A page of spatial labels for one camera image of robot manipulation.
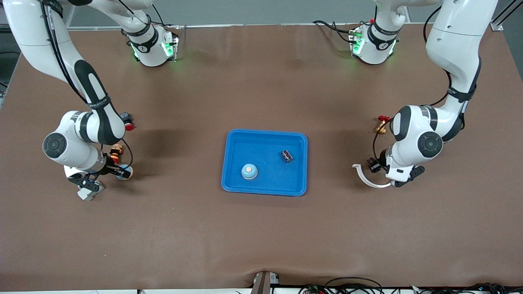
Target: black wire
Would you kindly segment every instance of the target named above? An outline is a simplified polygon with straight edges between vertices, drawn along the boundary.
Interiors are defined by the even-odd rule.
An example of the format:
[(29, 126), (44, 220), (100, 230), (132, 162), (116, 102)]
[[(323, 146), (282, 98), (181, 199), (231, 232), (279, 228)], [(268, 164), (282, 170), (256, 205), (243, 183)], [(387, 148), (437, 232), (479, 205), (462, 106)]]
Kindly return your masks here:
[(152, 21), (153, 24), (157, 24), (157, 25), (160, 25), (162, 27), (169, 27), (169, 26), (178, 26), (178, 25), (174, 25), (174, 24), (163, 24), (161, 22), (157, 22), (157, 21)]
[[(133, 156), (133, 154), (132, 154), (132, 150), (131, 150), (131, 148), (129, 147), (129, 144), (127, 144), (127, 142), (126, 142), (123, 138), (122, 138), (122, 141), (123, 141), (123, 143), (126, 145), (127, 149), (129, 150), (129, 154), (131, 154), (131, 161), (130, 161), (129, 164), (127, 165), (127, 167), (131, 167), (132, 162), (133, 162), (133, 160), (134, 160), (134, 156)], [(127, 167), (125, 167), (125, 168), (120, 167), (120, 170), (123, 171), (123, 170), (125, 170)]]
[(516, 1), (517, 1), (517, 0), (513, 0), (512, 2), (510, 2), (510, 4), (509, 4), (507, 7), (505, 7), (505, 9), (503, 9), (503, 11), (502, 11), (502, 12), (501, 12), (501, 13), (500, 13), (496, 18), (494, 18), (494, 20), (492, 20), (492, 22), (496, 22), (497, 19), (498, 19), (498, 18), (499, 18), (499, 17), (500, 17), (500, 16), (501, 16), (505, 11), (507, 11), (507, 9), (509, 9), (509, 8), (512, 6), (512, 4), (514, 4)]
[(153, 8), (154, 8), (154, 11), (156, 11), (156, 14), (158, 14), (158, 17), (160, 18), (160, 22), (161, 22), (162, 26), (165, 26), (165, 24), (163, 22), (163, 19), (162, 19), (162, 16), (158, 12), (158, 9), (156, 9), (156, 6), (154, 6), (154, 4), (153, 4)]
[(330, 24), (322, 21), (322, 20), (315, 20), (312, 22), (313, 24), (323, 24), (325, 25), (327, 28), (331, 29), (331, 30), (337, 30), (339, 32), (342, 32), (342, 33), (349, 33), (349, 31), (347, 30), (340, 30), (340, 29), (336, 29), (335, 27), (331, 26)]
[(436, 8), (435, 11), (433, 11), (427, 18), (427, 20), (425, 21), (425, 24), (423, 25), (423, 40), (425, 40), (425, 44), (427, 43), (427, 24), (428, 22), (430, 21), (430, 19), (432, 18), (432, 16), (434, 16), (434, 14), (436, 14), (436, 12), (438, 12), (439, 10), (441, 9), (441, 6), (439, 6), (438, 8)]
[(134, 15), (141, 23), (143, 23), (144, 25), (147, 25), (147, 23), (143, 22), (138, 16), (136, 16), (136, 14), (134, 14), (134, 11), (132, 11), (124, 2), (122, 2), (122, 0), (118, 0), (118, 2), (120, 2), (132, 15)]
[[(425, 44), (427, 43), (427, 25), (428, 25), (428, 22), (430, 21), (430, 19), (432, 18), (432, 16), (434, 16), (434, 14), (436, 14), (436, 12), (438, 12), (439, 10), (441, 9), (441, 6), (439, 6), (438, 8), (436, 8), (436, 10), (434, 10), (427, 18), (427, 20), (425, 21), (425, 24), (423, 25), (423, 40), (425, 41)], [(447, 74), (447, 78), (449, 79), (449, 88), (450, 86), (452, 85), (452, 78), (450, 77), (450, 73), (446, 70), (443, 70), (445, 71), (445, 73)], [(441, 101), (445, 100), (445, 98), (447, 98), (447, 93), (445, 92), (445, 95), (443, 95), (443, 97), (440, 98), (440, 100), (432, 103), (432, 104), (429, 104), (430, 106), (434, 106), (438, 103), (440, 103)]]
[(73, 81), (71, 80), (71, 76), (69, 76), (69, 72), (67, 71), (67, 68), (65, 67), (65, 63), (63, 61), (62, 55), (60, 54), (60, 48), (58, 46), (58, 41), (56, 39), (56, 33), (55, 33), (54, 30), (52, 30), (52, 32), (51, 32), (51, 27), (49, 25), (48, 17), (49, 17), (49, 19), (51, 19), (52, 16), (51, 15), (47, 15), (46, 5), (43, 2), (41, 2), (40, 5), (41, 5), (41, 8), (42, 8), (43, 20), (44, 20), (44, 23), (46, 25), (46, 31), (47, 31), (49, 40), (51, 41), (51, 48), (53, 49), (53, 53), (54, 53), (54, 56), (55, 56), (56, 61), (58, 63), (58, 66), (62, 70), (62, 74), (64, 75), (65, 79), (67, 80), (67, 82), (69, 83), (69, 85), (73, 89), (73, 91), (78, 95), (78, 97), (80, 97), (80, 99), (84, 103), (87, 104), (87, 100), (80, 94), (78, 89), (75, 87), (75, 85), (73, 84)]
[(378, 164), (381, 166), (382, 169), (384, 169), (386, 171), (386, 168), (381, 165), (380, 161), (378, 160), (378, 157), (376, 156), (376, 139), (378, 138), (378, 135), (380, 134), (380, 131), (387, 125), (387, 123), (391, 122), (391, 120), (389, 120), (388, 122), (384, 123), (381, 128), (378, 129), (378, 131), (376, 132), (376, 135), (374, 136), (374, 140), (372, 140), (372, 154), (374, 155), (374, 159), (376, 159), (376, 162), (378, 162)]
[(521, 288), (515, 288), (515, 289), (511, 289), (509, 290), (508, 292), (505, 292), (505, 294), (510, 294), (510, 293), (514, 293), (514, 292), (519, 292), (521, 293), (523, 291), (523, 287)]
[(521, 6), (521, 4), (523, 4), (523, 2), (520, 2), (520, 3), (518, 4), (518, 6), (516, 6), (516, 8), (514, 8), (514, 10), (512, 10), (511, 12), (509, 12), (509, 13), (508, 13), (508, 14), (507, 14), (507, 15), (506, 15), (506, 16), (505, 16), (505, 17), (504, 17), (504, 18), (503, 18), (499, 23), (504, 22), (505, 19), (507, 19), (507, 17), (509, 17), (509, 16), (510, 16), (514, 11), (516, 11), (516, 9), (518, 9), (518, 8)]
[(376, 285), (379, 286), (379, 289), (380, 289), (380, 292), (383, 294), (383, 287), (381, 286), (380, 283), (376, 282), (375, 280), (371, 280), (371, 279), (368, 279), (368, 278), (360, 278), (360, 277), (340, 277), (340, 278), (334, 278), (334, 279), (331, 279), (329, 280), (328, 282), (325, 283), (324, 287), (327, 287), (328, 284), (334, 282), (334, 281), (338, 281), (338, 280), (364, 280), (364, 281), (369, 281), (369, 282), (372, 282)]
[(332, 25), (334, 26), (334, 29), (336, 29), (336, 32), (338, 33), (338, 36), (339, 36), (342, 40), (344, 40), (345, 42), (347, 42), (347, 43), (349, 43), (349, 44), (356, 44), (355, 41), (351, 41), (351, 40), (349, 40), (349, 39), (345, 39), (345, 38), (342, 36), (342, 34), (340, 33), (338, 27), (336, 27), (336, 23), (335, 23), (334, 21), (332, 22)]

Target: small black object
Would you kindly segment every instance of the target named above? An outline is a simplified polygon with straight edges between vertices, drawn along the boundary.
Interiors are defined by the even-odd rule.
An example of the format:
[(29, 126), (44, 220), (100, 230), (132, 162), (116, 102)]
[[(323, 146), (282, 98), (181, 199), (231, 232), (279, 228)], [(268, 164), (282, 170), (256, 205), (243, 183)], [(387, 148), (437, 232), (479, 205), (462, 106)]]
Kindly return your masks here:
[(369, 163), (369, 169), (373, 174), (381, 170), (380, 163), (377, 160), (375, 160), (374, 157), (367, 159), (367, 163)]
[(132, 117), (128, 112), (120, 114), (120, 118), (123, 120), (123, 123), (132, 123)]
[(293, 159), (292, 155), (287, 150), (283, 150), (283, 152), (281, 152), (281, 156), (283, 157), (283, 160), (285, 160), (285, 162), (287, 163), (291, 162)]
[(421, 175), (423, 172), (425, 172), (425, 168), (421, 165), (417, 166), (411, 170), (411, 174), (406, 182), (394, 182), (394, 185), (396, 186), (396, 188), (401, 188), (408, 182), (412, 182), (417, 176)]

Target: robotic arm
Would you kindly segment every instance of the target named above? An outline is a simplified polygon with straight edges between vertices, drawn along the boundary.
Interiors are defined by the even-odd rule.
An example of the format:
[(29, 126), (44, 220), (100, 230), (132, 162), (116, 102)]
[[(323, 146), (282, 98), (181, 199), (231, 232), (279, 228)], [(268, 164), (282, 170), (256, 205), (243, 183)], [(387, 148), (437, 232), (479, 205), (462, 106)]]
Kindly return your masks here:
[(380, 64), (392, 54), (397, 34), (405, 23), (402, 6), (427, 6), (439, 0), (373, 0), (376, 3), (374, 22), (361, 22), (350, 38), (351, 53), (368, 64)]
[[(118, 22), (129, 37), (135, 56), (146, 66), (158, 66), (176, 57), (177, 38), (163, 27), (151, 25), (142, 11), (152, 1), (127, 0), (128, 7), (110, 0), (69, 0), (88, 4)], [(13, 35), (28, 62), (38, 71), (71, 85), (90, 111), (69, 111), (58, 128), (47, 135), (43, 151), (64, 165), (69, 181), (75, 183), (84, 200), (103, 190), (99, 175), (114, 174), (120, 179), (132, 175), (130, 166), (116, 166), (95, 143), (113, 145), (125, 135), (124, 122), (116, 112), (93, 67), (78, 53), (62, 21), (59, 0), (4, 0)]]
[(443, 144), (464, 126), (465, 110), (481, 69), (480, 41), (496, 4), (493, 0), (444, 0), (426, 50), (430, 59), (450, 74), (452, 83), (442, 107), (408, 105), (392, 119), (390, 128), (396, 142), (370, 162), (373, 172), (385, 170), (391, 186), (401, 187), (423, 173), (424, 168), (418, 165), (435, 158)]

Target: brown tabletop mat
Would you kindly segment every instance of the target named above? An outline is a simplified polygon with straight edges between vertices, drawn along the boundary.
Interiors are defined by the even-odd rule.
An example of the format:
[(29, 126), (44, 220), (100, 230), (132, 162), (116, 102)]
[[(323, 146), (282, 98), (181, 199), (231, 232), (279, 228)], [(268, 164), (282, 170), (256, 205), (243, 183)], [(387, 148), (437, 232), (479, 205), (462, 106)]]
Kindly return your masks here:
[[(0, 112), (0, 290), (245, 287), (260, 270), (282, 284), (523, 284), (523, 83), (501, 33), (483, 38), (467, 128), (416, 181), (382, 190), (351, 168), (371, 156), (375, 117), (447, 89), (421, 25), (376, 66), (324, 27), (189, 29), (178, 62), (159, 68), (136, 63), (118, 31), (71, 35), (116, 109), (134, 115), (135, 174), (103, 176), (106, 190), (80, 200), (41, 142), (87, 108), (22, 58)], [(234, 128), (304, 133), (305, 195), (225, 192)], [(380, 136), (377, 149), (391, 143)]]

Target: blue tray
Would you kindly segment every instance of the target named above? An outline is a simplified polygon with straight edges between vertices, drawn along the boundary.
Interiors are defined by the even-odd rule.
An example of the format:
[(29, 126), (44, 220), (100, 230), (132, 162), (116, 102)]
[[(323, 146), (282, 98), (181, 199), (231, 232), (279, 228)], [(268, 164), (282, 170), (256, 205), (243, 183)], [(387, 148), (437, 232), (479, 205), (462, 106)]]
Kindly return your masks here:
[[(227, 136), (222, 187), (229, 192), (302, 196), (307, 190), (307, 137), (300, 133), (232, 130)], [(281, 156), (289, 151), (293, 161)], [(258, 176), (247, 180), (242, 167), (252, 163)]]

